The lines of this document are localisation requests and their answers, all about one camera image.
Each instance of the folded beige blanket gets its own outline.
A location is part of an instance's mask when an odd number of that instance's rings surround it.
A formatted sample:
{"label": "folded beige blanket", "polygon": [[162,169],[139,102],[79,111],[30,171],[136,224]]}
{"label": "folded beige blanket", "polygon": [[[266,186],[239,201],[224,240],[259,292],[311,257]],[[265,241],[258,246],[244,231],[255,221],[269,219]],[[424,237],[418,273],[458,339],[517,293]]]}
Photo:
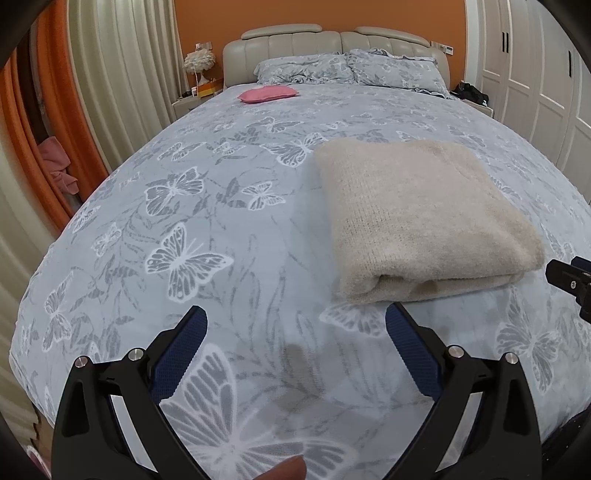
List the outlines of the folded beige blanket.
{"label": "folded beige blanket", "polygon": [[316,149],[341,293],[425,300],[517,281],[544,263],[536,230],[466,147],[353,138]]}

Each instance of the tufted leather headboard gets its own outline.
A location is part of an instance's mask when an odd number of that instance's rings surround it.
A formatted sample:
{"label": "tufted leather headboard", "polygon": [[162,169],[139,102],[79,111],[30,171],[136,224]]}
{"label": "tufted leather headboard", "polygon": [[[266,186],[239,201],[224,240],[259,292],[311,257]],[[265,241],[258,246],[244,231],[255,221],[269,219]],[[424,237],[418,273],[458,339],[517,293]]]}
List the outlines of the tufted leather headboard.
{"label": "tufted leather headboard", "polygon": [[223,49],[224,83],[232,86],[256,82],[253,71],[260,61],[267,59],[375,47],[393,55],[435,57],[437,68],[449,88],[446,55],[431,47],[423,37],[379,27],[358,27],[354,32],[338,33],[322,31],[317,24],[275,25],[244,32],[241,40],[232,41]]}

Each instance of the butterfly print duvet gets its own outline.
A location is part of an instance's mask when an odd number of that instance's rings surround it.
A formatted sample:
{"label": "butterfly print duvet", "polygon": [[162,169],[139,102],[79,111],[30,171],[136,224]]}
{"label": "butterfly print duvet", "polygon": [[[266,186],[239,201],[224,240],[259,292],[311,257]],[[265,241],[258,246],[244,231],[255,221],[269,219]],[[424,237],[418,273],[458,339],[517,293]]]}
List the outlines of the butterfly print duvet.
{"label": "butterfly print duvet", "polygon": [[[336,290],[314,150],[341,137],[459,142],[538,229],[548,260],[591,258],[589,206],[525,140],[457,100],[339,84],[237,100],[251,87],[168,127],[76,213],[24,294],[13,372],[54,422],[76,357],[119,359],[199,305],[206,339],[160,407],[212,479],[251,480],[292,455],[313,480],[382,478],[431,403],[388,338],[388,303]],[[543,437],[591,398],[591,328],[542,271],[406,307],[471,355],[516,352]]]}

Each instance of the white curtain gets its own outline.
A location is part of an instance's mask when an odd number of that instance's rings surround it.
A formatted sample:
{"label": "white curtain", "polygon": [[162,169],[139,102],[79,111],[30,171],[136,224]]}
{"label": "white curtain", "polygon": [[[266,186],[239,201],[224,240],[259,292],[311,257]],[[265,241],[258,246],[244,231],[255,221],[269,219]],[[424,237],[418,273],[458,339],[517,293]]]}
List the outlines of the white curtain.
{"label": "white curtain", "polygon": [[18,305],[29,279],[54,238],[48,219],[29,191],[6,130],[0,105],[0,410],[18,440],[36,433],[37,415],[12,374],[8,351]]}
{"label": "white curtain", "polygon": [[189,89],[174,0],[69,0],[80,100],[109,170],[175,120]]}

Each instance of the orange curtain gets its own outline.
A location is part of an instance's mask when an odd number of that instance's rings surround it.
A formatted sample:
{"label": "orange curtain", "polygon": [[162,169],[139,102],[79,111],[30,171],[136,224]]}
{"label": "orange curtain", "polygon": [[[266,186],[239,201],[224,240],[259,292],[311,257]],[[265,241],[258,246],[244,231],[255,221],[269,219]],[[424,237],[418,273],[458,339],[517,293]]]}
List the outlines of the orange curtain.
{"label": "orange curtain", "polygon": [[78,98],[70,64],[67,0],[56,0],[39,16],[37,62],[43,101],[51,127],[72,162],[86,200],[109,175],[92,138]]}
{"label": "orange curtain", "polygon": [[8,135],[14,145],[21,167],[41,206],[61,232],[73,212],[59,191],[50,173],[44,168],[37,143],[27,118],[18,84],[17,52],[0,72],[0,99]]}

